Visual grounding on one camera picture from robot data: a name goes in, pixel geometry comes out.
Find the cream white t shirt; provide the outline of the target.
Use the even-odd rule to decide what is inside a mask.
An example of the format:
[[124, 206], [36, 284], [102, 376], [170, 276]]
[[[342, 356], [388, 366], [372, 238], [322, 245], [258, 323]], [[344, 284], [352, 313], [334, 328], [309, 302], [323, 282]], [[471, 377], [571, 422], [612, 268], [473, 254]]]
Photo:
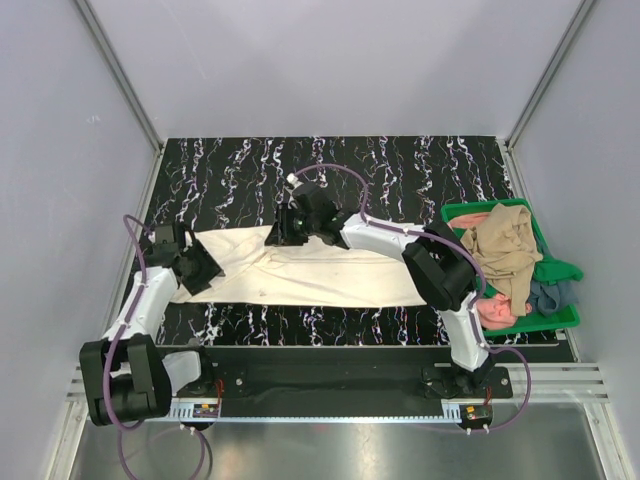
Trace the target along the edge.
[[224, 274], [203, 292], [184, 286], [171, 301], [277, 306], [386, 308], [422, 306], [404, 263], [366, 250], [328, 246], [266, 246], [269, 226], [209, 230], [196, 239]]

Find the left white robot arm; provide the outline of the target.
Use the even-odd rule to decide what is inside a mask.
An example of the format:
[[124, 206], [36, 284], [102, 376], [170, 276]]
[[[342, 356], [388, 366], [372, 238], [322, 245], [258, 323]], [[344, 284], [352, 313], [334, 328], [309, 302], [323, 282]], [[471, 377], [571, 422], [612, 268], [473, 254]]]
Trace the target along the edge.
[[156, 336], [172, 298], [183, 288], [201, 293], [224, 274], [192, 229], [159, 225], [122, 309], [101, 339], [79, 352], [89, 416], [96, 426], [126, 426], [169, 414], [179, 393], [204, 396], [216, 372], [202, 346], [162, 354]]

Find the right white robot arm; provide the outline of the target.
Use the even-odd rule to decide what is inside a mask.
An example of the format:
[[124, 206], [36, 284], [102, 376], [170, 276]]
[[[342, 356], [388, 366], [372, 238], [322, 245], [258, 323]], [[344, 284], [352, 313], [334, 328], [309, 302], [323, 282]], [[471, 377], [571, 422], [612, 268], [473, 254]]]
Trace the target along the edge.
[[476, 396], [490, 383], [495, 365], [481, 332], [476, 281], [482, 271], [446, 223], [427, 226], [382, 221], [340, 208], [312, 182], [296, 185], [276, 208], [267, 246], [302, 246], [317, 237], [329, 246], [357, 249], [399, 261], [422, 300], [440, 312], [447, 331], [450, 378], [457, 390]]

